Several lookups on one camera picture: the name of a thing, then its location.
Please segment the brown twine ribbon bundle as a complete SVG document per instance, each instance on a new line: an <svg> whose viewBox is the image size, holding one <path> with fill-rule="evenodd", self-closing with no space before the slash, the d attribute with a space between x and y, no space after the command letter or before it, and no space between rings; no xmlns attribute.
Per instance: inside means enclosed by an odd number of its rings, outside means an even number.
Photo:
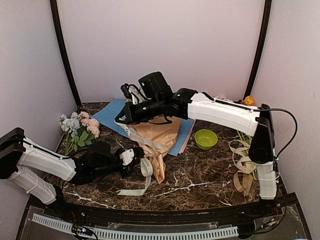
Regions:
<svg viewBox="0 0 320 240"><path fill-rule="evenodd" d="M233 176L233 185L235 189L247 197L250 193L253 181L256 180L255 172L256 164L249 158L250 144L236 139L228 143L232 152L232 162L237 168L237 172Z"/></svg>

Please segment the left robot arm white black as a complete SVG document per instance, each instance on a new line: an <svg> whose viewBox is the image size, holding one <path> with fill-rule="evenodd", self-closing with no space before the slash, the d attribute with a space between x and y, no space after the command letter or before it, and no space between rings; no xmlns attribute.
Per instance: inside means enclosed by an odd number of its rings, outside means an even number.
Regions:
<svg viewBox="0 0 320 240"><path fill-rule="evenodd" d="M0 138L0 178L17 184L42 203L51 204L51 210L58 217L67 218L71 208L61 199L62 191L44 181L31 168L74 185L84 185L114 172L125 177L143 157L141 147L119 148L112 154L110 145L105 141L90 145L80 158L64 156L34 143L25 137L22 128L16 127Z"/></svg>

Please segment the beige pink wrapping paper sheet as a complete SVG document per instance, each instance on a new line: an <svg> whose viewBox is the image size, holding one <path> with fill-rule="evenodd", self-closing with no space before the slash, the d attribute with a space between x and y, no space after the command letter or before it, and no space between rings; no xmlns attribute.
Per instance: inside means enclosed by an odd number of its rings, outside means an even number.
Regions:
<svg viewBox="0 0 320 240"><path fill-rule="evenodd" d="M181 124L181 119L178 117L169 117L168 120L171 122L168 123L163 116L156 116L149 122L118 124L131 140L138 142L143 148L159 184L165 180L164 157L176 144Z"/></svg>

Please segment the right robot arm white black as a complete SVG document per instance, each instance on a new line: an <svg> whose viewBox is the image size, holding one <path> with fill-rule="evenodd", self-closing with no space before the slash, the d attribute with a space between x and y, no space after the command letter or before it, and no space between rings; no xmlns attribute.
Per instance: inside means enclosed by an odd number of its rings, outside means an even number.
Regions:
<svg viewBox="0 0 320 240"><path fill-rule="evenodd" d="M156 116L164 116L168 124L171 122L170 117L207 121L251 136L248 157L256 166L259 196L262 199L255 205L255 213L266 217L274 210L279 155L275 153L272 108L266 104L260 107L245 106L188 88L173 92L159 71L142 77L138 82L140 87L136 88L136 92L127 83L121 86L128 102L114 119L131 140L165 149L164 145L140 136L131 126L147 123Z"/></svg>

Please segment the white printed ribbon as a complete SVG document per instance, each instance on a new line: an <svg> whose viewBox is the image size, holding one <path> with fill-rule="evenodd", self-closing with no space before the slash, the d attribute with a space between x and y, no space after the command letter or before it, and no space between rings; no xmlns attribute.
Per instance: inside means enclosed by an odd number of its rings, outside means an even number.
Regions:
<svg viewBox="0 0 320 240"><path fill-rule="evenodd" d="M156 143L152 140L151 132L152 132L152 125L150 123L141 123L137 125L138 131L136 131L132 126L116 123L118 126L122 127L125 130L125 133L128 137L135 142L144 144L146 146L160 149L160 150L167 150L168 148L163 145L162 143ZM140 159L140 170L142 175L145 177L145 185L143 189L122 189L118 193L120 196L143 196L147 191L148 187L151 184L152 174L153 174L153 167L151 162L146 158Z"/></svg>

